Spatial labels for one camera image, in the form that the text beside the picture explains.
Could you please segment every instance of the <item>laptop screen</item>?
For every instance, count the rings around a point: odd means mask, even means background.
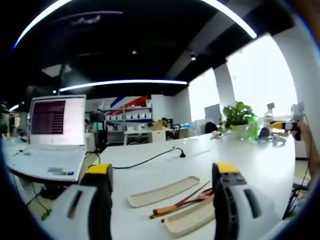
[[[33,98],[30,144],[85,145],[85,104],[85,95]]]

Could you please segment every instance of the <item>white laptop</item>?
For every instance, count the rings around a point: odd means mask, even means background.
[[[27,148],[9,167],[52,181],[78,181],[86,155],[86,95],[35,97],[30,105]]]

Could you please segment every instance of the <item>window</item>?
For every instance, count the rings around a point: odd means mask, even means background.
[[[274,103],[273,116],[291,114],[297,94],[290,69],[279,46],[268,34],[253,41],[228,57],[236,101],[250,105],[263,117],[267,104]]]
[[[205,119],[205,108],[219,104],[214,70],[210,68],[189,84],[191,121]]]

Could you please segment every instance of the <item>black chair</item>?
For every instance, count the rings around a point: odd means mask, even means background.
[[[207,122],[204,127],[204,133],[210,134],[213,131],[218,131],[217,125],[215,125],[213,122]]]

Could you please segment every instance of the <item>beige tray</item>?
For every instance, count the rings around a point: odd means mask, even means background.
[[[134,208],[154,204],[162,200],[171,198],[179,193],[188,190],[200,183],[200,179],[195,176],[188,176],[170,185],[160,187],[151,191],[146,191],[128,197],[129,204]]]
[[[190,234],[215,219],[214,196],[197,205],[164,219],[173,238]]]

